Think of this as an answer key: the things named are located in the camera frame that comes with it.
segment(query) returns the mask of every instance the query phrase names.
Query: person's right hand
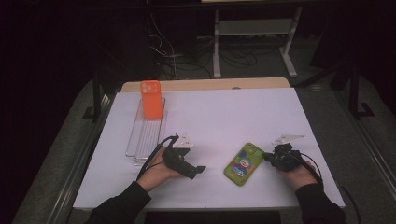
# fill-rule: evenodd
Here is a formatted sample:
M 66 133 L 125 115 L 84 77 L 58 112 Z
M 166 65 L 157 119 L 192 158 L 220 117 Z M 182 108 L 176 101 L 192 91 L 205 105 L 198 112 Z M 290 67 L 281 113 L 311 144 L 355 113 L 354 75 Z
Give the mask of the person's right hand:
M 166 147 L 162 147 L 158 151 L 146 172 L 136 180 L 136 182 L 147 192 L 157 188 L 168 179 L 183 176 L 177 171 L 169 169 L 165 163 L 163 163 L 163 152 L 165 149 Z
M 309 161 L 305 162 L 315 170 L 315 167 L 312 166 Z M 304 185 L 318 183 L 318 181 L 312 176 L 312 174 L 302 165 L 289 172 L 284 172 L 281 170 L 277 170 L 277 172 L 285 176 L 295 190 L 299 189 Z

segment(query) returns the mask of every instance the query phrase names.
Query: table surface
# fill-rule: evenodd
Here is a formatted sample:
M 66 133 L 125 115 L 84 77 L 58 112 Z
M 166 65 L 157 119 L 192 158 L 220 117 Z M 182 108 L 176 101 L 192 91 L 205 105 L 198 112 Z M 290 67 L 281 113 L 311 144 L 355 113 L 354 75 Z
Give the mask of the table surface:
M 272 142 L 281 134 L 306 136 L 292 143 L 294 149 L 316 161 L 322 172 L 325 192 L 333 202 L 345 206 L 295 90 L 288 88 L 287 82 L 286 88 L 227 90 L 235 87 L 235 81 L 241 88 L 253 79 L 220 80 L 213 80 L 215 88 L 220 88 L 223 83 L 225 90 L 169 91 L 167 85 L 176 84 L 181 88 L 185 85 L 178 81 L 162 82 L 167 112 L 165 136 L 187 133 L 194 147 L 186 155 L 186 161 L 194 166 L 204 165 L 206 169 L 193 180 L 173 179 L 155 189 L 150 193 L 153 200 L 146 208 L 170 211 L 275 210 L 298 206 L 290 185 L 269 162 L 262 162 L 243 187 L 236 186 L 223 174 L 228 162 L 245 143 L 251 142 L 270 152 L 274 149 Z M 285 84 L 282 78 L 268 80 Z M 187 82 L 210 83 L 210 80 Z M 253 82 L 266 83 L 265 78 Z M 123 91 L 134 91 L 135 84 L 125 84 Z M 123 192 L 135 180 L 140 167 L 134 166 L 125 151 L 140 98 L 139 92 L 117 94 L 74 207 L 94 208 Z

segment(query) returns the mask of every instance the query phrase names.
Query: black cable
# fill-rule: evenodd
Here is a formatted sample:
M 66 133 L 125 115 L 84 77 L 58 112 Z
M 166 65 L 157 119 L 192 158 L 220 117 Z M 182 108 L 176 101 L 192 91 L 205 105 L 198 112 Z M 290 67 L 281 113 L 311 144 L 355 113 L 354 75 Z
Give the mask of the black cable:
M 304 153 L 301 153 L 301 155 L 307 157 L 309 160 L 311 160 L 311 161 L 315 164 L 315 166 L 316 166 L 317 169 L 318 169 L 319 176 L 321 177 L 321 171 L 320 171 L 319 166 L 317 165 L 317 163 L 316 163 L 312 158 L 310 158 L 308 155 L 305 155 Z
M 252 56 L 251 50 L 245 52 L 244 50 L 228 50 L 228 52 L 235 58 L 235 59 L 246 59 L 248 56 Z
M 248 67 L 250 67 L 250 63 L 249 63 L 248 60 L 246 60 L 246 63 L 241 63 L 241 62 L 238 62 L 237 60 L 233 60 L 230 57 L 227 57 L 223 53 L 219 53 L 219 56 L 225 63 L 227 63 L 228 65 L 230 65 L 232 67 L 235 67 L 235 68 L 248 68 Z
M 171 78 L 172 78 L 172 76 L 168 76 L 168 73 L 163 69 L 163 67 L 159 64 L 159 67 L 160 67 L 160 69 L 161 69 L 161 71 L 160 71 L 160 76 L 161 75 L 164 75 L 165 76 L 165 78 L 166 78 L 166 80 L 171 80 Z
M 265 52 L 262 52 L 262 53 L 254 53 L 254 52 L 252 52 L 252 54 L 253 54 L 253 55 L 256 55 L 256 56 L 259 56 L 259 55 L 270 54 L 270 53 L 273 53 L 273 52 L 275 52 L 275 51 L 277 51 L 277 49 L 269 49 L 269 50 L 267 50 L 267 51 L 265 51 Z
M 361 224 L 361 212 L 359 211 L 358 206 L 355 203 L 355 200 L 352 198 L 352 195 L 349 193 L 349 191 L 347 190 L 346 187 L 344 187 L 343 185 L 341 185 L 337 180 L 335 180 L 335 182 L 337 183 L 337 185 L 346 193 L 346 196 L 348 197 L 348 199 L 352 202 L 352 206 L 355 209 L 355 213 L 356 213 L 356 218 L 358 219 L 358 224 Z
M 175 67 L 172 64 L 169 63 L 163 63 L 163 65 L 166 65 L 169 67 L 169 69 L 171 70 L 170 72 L 165 71 L 165 69 L 163 69 L 163 72 L 165 73 L 165 77 L 167 80 L 180 80 L 180 77 L 178 75 L 175 74 Z
M 203 57 L 207 54 L 207 51 L 202 52 L 200 55 L 198 55 L 197 57 Z M 163 65 L 169 67 L 170 69 L 173 69 L 173 66 L 168 62 L 169 60 L 163 60 Z M 181 59 L 177 60 L 177 69 L 178 70 L 182 70 L 182 71 L 197 71 L 200 69 L 203 69 L 209 76 L 209 78 L 212 78 L 212 74 L 210 73 L 210 71 L 206 68 L 207 65 L 210 63 L 211 61 L 211 55 L 209 54 L 208 57 L 206 57 L 205 61 L 203 62 L 204 64 L 200 65 L 197 62 L 195 62 L 192 59 L 188 59 L 186 57 L 181 57 Z M 183 68 L 181 67 L 181 65 L 188 65 L 188 66 L 194 66 L 193 68 Z M 165 73 L 165 77 L 167 79 L 169 79 L 168 74 Z
M 149 164 L 151 163 L 151 161 L 152 161 L 152 159 L 155 157 L 155 155 L 157 155 L 158 151 L 159 151 L 159 150 L 161 149 L 161 147 L 163 146 L 163 143 L 165 143 L 165 142 L 168 141 L 169 139 L 172 139 L 172 140 L 176 141 L 176 139 L 175 139 L 174 136 L 169 136 L 169 137 L 163 139 L 163 140 L 161 141 L 161 143 L 158 144 L 158 145 L 155 147 L 155 149 L 152 151 L 151 155 L 149 155 L 149 157 L 148 157 L 148 159 L 146 160 L 145 164 L 143 164 L 142 169 L 140 169 L 140 172 L 139 172 L 139 174 L 137 175 L 136 180 L 138 180 L 138 179 L 143 175 L 143 173 L 146 172 L 147 167 L 149 166 Z
M 240 50 L 243 55 L 238 55 L 236 52 L 233 55 L 236 55 L 236 58 L 246 59 L 249 63 L 249 66 L 253 66 L 257 64 L 257 57 L 252 53 L 251 50 L 245 52 L 244 50 Z
M 283 151 L 283 153 L 285 153 L 286 155 L 292 157 L 293 159 L 297 160 L 303 167 L 305 167 L 305 169 L 307 169 L 312 176 L 318 181 L 318 184 L 321 185 L 322 188 L 324 188 L 323 185 L 323 179 L 321 178 L 321 176 L 318 175 L 318 173 L 312 168 L 312 166 L 308 165 L 308 163 L 306 163 L 305 161 L 301 161 L 300 159 L 298 159 L 297 157 L 289 154 L 289 152 L 287 151 Z
M 156 166 L 156 165 L 161 164 L 161 163 L 164 163 L 164 161 L 160 161 L 160 162 L 157 162 L 157 163 L 155 163 L 155 164 L 153 164 L 153 165 L 150 165 L 150 167 L 148 167 L 148 168 L 146 169 L 146 171 L 147 171 L 148 169 L 151 169 L 152 167 L 154 167 L 154 166 Z

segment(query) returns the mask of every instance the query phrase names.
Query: smartphone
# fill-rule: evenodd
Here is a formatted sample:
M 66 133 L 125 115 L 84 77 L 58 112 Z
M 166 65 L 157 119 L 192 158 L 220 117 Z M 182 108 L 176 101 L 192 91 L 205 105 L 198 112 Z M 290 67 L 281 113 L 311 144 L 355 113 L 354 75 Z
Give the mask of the smartphone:
M 263 151 L 246 143 L 224 169 L 224 174 L 237 186 L 243 186 L 256 168 L 262 163 Z
M 140 83 L 140 91 L 145 119 L 161 119 L 163 117 L 161 83 L 157 80 L 144 80 Z

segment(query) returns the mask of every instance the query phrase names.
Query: sleeve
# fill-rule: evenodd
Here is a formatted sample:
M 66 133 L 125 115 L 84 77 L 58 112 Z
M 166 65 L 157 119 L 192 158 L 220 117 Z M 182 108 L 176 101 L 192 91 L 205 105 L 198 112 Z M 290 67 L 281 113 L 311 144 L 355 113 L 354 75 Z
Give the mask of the sleeve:
M 148 193 L 134 181 L 122 194 L 94 208 L 86 223 L 134 223 L 139 212 L 150 200 Z
M 343 224 L 344 211 L 332 203 L 319 184 L 305 185 L 295 192 L 304 224 Z

